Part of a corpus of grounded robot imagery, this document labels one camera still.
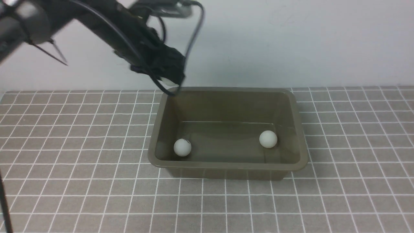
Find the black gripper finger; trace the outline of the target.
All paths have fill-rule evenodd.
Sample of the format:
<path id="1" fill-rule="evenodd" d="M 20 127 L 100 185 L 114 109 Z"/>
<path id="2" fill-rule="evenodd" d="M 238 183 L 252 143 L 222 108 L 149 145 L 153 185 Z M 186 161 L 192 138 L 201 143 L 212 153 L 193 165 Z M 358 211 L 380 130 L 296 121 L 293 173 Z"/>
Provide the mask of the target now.
<path id="1" fill-rule="evenodd" d="M 183 82 L 185 81 L 185 76 L 178 78 L 177 80 L 171 81 L 170 79 L 161 77 L 161 82 L 168 87 L 179 87 L 182 86 Z"/>

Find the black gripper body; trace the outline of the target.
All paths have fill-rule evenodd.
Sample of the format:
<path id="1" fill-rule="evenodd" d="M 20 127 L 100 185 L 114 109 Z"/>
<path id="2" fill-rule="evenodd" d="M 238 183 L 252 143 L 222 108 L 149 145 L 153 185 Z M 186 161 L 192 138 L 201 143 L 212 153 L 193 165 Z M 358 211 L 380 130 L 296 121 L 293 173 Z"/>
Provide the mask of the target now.
<path id="1" fill-rule="evenodd" d="M 174 81 L 185 76 L 186 58 L 177 49 L 163 43 L 160 44 L 159 49 L 151 49 L 143 42 L 134 42 L 133 45 L 144 58 L 151 72 L 156 75 L 157 80 L 161 81 L 161 77 L 164 77 Z"/>

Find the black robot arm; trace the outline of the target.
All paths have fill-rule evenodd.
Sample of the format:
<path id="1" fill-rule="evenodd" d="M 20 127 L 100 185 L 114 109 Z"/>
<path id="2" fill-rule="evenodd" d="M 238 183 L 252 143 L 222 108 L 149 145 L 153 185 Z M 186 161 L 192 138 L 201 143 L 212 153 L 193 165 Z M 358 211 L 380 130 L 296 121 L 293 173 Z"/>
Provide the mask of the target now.
<path id="1" fill-rule="evenodd" d="M 171 9 L 188 18 L 177 0 L 137 0 L 125 7 L 117 0 L 18 0 L 1 5 L 1 61 L 22 43 L 37 46 L 53 43 L 52 36 L 72 20 L 81 22 L 114 53 L 130 64 L 134 72 L 149 75 L 166 85 L 181 85 L 185 56 L 165 44 L 147 25 L 150 16 L 161 19 L 161 9 Z"/>

